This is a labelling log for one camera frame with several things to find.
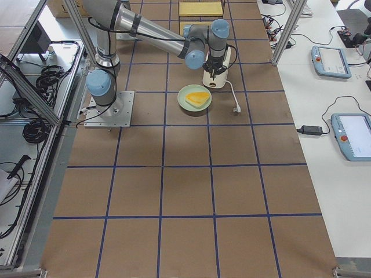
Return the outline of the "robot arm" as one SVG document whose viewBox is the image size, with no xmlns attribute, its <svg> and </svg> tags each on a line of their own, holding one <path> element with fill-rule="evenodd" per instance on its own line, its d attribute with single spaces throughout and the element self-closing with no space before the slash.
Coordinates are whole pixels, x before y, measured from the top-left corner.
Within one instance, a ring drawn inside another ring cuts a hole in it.
<svg viewBox="0 0 371 278">
<path fill-rule="evenodd" d="M 227 45 L 230 26 L 224 19 L 211 25 L 192 24 L 181 36 L 131 11 L 120 1 L 83 1 L 83 6 L 102 31 L 124 32 L 147 41 L 183 59 L 192 70 L 203 68 L 206 86 L 224 85 L 230 56 Z"/>
</svg>

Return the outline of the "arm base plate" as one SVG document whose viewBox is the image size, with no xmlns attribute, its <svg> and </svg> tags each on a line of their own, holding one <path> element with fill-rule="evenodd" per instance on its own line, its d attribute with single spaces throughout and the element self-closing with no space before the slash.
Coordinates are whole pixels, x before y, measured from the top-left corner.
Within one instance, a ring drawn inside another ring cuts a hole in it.
<svg viewBox="0 0 371 278">
<path fill-rule="evenodd" d="M 86 128 L 130 127 L 134 103 L 134 91 L 120 91 L 113 105 L 102 115 L 105 108 L 97 106 L 86 114 L 83 125 Z"/>
</svg>

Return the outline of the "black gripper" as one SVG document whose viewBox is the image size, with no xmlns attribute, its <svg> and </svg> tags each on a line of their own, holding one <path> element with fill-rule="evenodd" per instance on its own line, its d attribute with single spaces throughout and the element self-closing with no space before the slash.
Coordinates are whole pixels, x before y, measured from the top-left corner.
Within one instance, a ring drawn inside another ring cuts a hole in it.
<svg viewBox="0 0 371 278">
<path fill-rule="evenodd" d="M 211 80 L 215 79 L 216 75 L 221 75 L 225 72 L 226 67 L 223 66 L 224 54 L 220 57 L 213 57 L 210 51 L 207 52 L 206 61 L 203 64 L 203 69 L 210 73 Z"/>
</svg>

